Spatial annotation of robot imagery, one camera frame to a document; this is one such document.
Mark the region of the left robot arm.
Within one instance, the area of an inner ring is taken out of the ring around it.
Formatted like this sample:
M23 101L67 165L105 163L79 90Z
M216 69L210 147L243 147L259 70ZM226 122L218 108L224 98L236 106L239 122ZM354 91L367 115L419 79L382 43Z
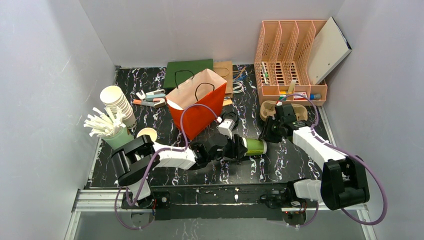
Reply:
M115 150L111 161L118 185L126 188L127 203L134 206L151 194L147 176L154 168L198 170L223 158L239 160L247 152L247 143L238 134L227 137L218 133L188 147L163 145L142 135Z

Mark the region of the orange paper bag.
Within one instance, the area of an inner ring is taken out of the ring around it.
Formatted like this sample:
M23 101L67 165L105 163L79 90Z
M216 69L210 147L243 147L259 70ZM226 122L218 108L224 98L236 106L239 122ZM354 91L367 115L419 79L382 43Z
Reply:
M222 112L227 80L204 69L166 95L173 122L193 140Z

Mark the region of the single green paper cup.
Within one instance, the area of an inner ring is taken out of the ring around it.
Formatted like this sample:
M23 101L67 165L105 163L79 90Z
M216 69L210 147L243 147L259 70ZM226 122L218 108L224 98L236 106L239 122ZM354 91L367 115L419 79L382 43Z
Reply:
M258 156L267 152L268 145L264 140L242 137L243 146L247 149L244 156Z

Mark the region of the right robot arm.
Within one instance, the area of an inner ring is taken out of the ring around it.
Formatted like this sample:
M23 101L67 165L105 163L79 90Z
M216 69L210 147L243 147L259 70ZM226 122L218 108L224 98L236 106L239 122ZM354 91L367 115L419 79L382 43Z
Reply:
M287 183L283 200L312 200L337 210L370 199L366 170L363 165L327 142L314 130L306 108L299 104L264 101L260 107L264 127L259 136L267 143L290 139L306 152L322 170L321 180L298 179Z

